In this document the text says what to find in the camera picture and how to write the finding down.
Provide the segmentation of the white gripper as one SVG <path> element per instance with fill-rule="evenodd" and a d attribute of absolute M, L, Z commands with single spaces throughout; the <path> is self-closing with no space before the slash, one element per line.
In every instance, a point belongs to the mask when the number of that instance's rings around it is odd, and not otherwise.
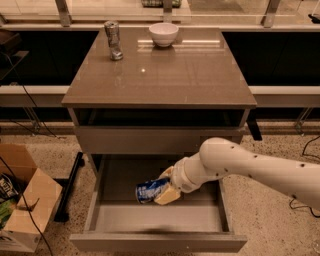
<path fill-rule="evenodd" d="M 184 157 L 183 159 L 176 162 L 173 167 L 168 167 L 159 176 L 162 178 L 170 178 L 172 184 L 165 188 L 154 201 L 159 205 L 166 205 L 180 198 L 181 192 L 191 193 L 200 188 L 199 185 L 193 183 L 187 176 L 187 167 L 189 159 Z"/>

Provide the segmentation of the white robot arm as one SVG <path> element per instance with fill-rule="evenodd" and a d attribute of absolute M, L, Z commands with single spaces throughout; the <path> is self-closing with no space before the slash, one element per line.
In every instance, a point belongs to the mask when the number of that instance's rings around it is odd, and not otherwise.
<path fill-rule="evenodd" d="M 320 209 L 320 165 L 253 153 L 224 138 L 210 138 L 199 152 L 161 174 L 169 182 L 156 196 L 160 205 L 228 175 L 252 178 L 301 203 Z"/>

